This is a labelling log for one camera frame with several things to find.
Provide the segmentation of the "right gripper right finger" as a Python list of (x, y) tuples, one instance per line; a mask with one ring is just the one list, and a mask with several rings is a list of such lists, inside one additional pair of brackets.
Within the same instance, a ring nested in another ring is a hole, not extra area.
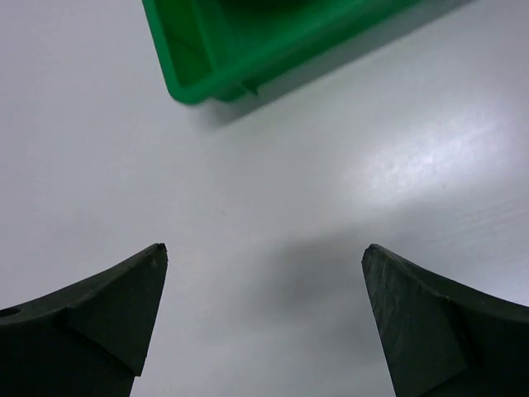
[(526, 396), (528, 308), (372, 244), (362, 271), (397, 396)]

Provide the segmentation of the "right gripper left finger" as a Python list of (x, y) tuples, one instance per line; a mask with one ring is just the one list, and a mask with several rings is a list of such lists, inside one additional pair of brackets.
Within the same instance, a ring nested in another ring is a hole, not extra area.
[(3, 396), (128, 396), (141, 376), (168, 256), (156, 243), (121, 263), (1, 311)]

